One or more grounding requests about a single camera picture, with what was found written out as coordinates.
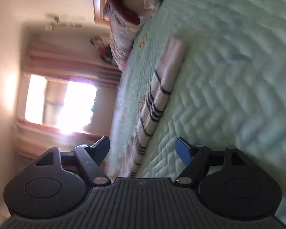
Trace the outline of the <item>white striped knit sweater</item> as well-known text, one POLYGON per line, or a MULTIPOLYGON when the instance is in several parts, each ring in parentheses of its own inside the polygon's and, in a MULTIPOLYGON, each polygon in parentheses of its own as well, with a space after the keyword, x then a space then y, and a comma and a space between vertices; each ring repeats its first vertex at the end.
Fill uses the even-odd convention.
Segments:
POLYGON ((134 177, 156 126, 164 115, 185 52, 182 40, 169 36, 149 84, 136 128, 122 155, 120 177, 134 177))

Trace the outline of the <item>pink sheer curtain left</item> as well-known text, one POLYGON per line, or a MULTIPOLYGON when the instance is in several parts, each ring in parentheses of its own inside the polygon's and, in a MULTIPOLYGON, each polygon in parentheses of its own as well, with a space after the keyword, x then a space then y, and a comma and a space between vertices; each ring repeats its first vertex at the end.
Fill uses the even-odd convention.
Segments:
POLYGON ((57 128, 31 123, 23 118, 17 118, 15 127, 17 154, 32 159, 52 147, 67 152, 78 145, 92 145, 101 138, 100 135, 87 132, 62 133, 57 128))

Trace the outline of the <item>green quilted bee bedspread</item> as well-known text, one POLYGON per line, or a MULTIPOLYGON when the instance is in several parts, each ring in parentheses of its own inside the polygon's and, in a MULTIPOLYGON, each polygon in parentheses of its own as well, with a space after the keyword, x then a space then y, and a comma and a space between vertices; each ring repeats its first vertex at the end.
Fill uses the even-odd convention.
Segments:
POLYGON ((234 146, 280 184, 276 216, 286 225, 286 0, 163 0, 121 76, 107 175, 119 173, 170 35, 186 50, 137 177, 176 178, 184 168, 178 136, 218 150, 234 146))

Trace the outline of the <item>pink striped curtain right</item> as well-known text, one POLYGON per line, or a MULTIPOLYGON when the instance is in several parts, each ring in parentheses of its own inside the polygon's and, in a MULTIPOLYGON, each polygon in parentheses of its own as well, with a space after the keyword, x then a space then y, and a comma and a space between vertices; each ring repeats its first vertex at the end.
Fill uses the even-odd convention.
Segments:
POLYGON ((29 74, 70 80, 75 77, 100 87, 116 87, 121 72, 105 63, 91 38, 109 38, 107 27, 56 28, 45 30, 32 25, 23 30, 22 71, 29 74))

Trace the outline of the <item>floral pink pillow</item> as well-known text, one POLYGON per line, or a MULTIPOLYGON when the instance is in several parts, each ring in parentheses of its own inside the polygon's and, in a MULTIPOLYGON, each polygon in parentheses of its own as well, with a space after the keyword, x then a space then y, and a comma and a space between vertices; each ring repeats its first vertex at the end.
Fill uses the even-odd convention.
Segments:
POLYGON ((120 71, 124 71, 128 56, 142 24, 138 14, 123 5, 115 7, 109 1, 103 9, 109 18, 110 49, 113 60, 120 71))

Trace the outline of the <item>wooden bed headboard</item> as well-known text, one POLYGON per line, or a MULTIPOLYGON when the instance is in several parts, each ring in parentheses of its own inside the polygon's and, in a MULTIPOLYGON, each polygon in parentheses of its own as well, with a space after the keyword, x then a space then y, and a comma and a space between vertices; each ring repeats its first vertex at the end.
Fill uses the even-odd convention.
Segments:
POLYGON ((102 24, 109 26, 109 20, 103 14, 106 0, 92 0, 94 9, 94 22, 95 24, 102 24))

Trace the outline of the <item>wall hanging ornament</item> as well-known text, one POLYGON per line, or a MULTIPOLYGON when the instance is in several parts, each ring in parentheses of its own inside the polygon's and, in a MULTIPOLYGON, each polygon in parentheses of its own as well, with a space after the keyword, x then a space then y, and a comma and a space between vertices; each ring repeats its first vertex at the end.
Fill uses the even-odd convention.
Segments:
POLYGON ((46 13, 45 18, 51 19, 50 22, 48 22, 45 25, 45 30, 47 31, 53 31, 55 28, 59 27, 69 27, 69 28, 78 28, 82 27, 82 22, 85 21, 85 17, 83 16, 69 16, 67 14, 65 15, 57 15, 52 13, 46 13))

